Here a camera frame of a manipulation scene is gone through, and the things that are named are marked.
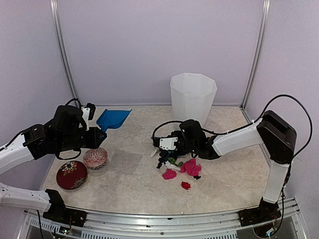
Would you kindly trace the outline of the blue dustpan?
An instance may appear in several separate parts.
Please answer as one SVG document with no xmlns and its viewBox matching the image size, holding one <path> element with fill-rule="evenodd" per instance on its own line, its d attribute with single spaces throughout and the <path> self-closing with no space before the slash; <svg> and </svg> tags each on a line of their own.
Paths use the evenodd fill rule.
<svg viewBox="0 0 319 239">
<path fill-rule="evenodd" d="M 105 109 L 96 120 L 96 124 L 103 132 L 106 132 L 108 129 L 118 129 L 122 126 L 131 111 L 132 110 Z"/>
</svg>

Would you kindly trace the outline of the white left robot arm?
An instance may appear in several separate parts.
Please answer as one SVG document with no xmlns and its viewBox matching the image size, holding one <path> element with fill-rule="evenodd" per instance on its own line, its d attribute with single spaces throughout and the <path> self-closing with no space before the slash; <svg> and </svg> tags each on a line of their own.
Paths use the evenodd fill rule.
<svg viewBox="0 0 319 239">
<path fill-rule="evenodd" d="M 95 105 L 88 103 L 77 108 L 71 105 L 58 106 L 53 119 L 46 124 L 35 124 L 19 132 L 0 149 L 0 172 L 5 173 L 21 164 L 52 154 L 56 158 L 64 151 L 81 152 L 83 148 L 95 149 L 107 135 L 88 122 L 95 113 Z M 63 222 L 70 211 L 60 202 L 54 202 L 53 193 L 0 185 L 0 204 L 48 212 Z"/>
</svg>

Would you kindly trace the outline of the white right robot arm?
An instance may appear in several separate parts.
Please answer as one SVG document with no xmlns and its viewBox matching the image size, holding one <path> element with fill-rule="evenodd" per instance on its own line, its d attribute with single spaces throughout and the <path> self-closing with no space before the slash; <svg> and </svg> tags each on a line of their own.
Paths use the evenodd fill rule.
<svg viewBox="0 0 319 239">
<path fill-rule="evenodd" d="M 318 114 L 314 111 L 312 103 L 318 109 L 318 97 L 315 101 L 307 99 L 302 95 L 295 95 L 310 113 L 315 124 L 318 122 Z M 307 133 L 309 133 L 307 116 L 302 109 L 288 99 L 277 99 L 271 103 L 269 109 L 274 110 L 299 132 L 297 139 L 297 149 L 305 144 Z M 226 131 L 240 127 L 246 123 L 241 110 L 238 107 L 210 107 L 208 108 L 207 120 L 204 128 Z M 318 127 L 315 125 L 315 137 L 318 136 Z M 205 160 L 197 158 L 197 162 L 202 166 L 202 179 L 191 179 L 190 176 L 179 176 L 178 180 L 187 181 L 191 184 L 189 190 L 183 188 L 175 189 L 170 193 L 173 199 L 167 200 L 171 204 L 171 209 L 167 213 L 177 214 L 197 214 L 221 212 L 229 210 L 241 210 L 257 206 L 267 183 L 271 160 L 266 158 L 260 145 L 246 147 L 228 153 L 216 160 Z"/>
</svg>

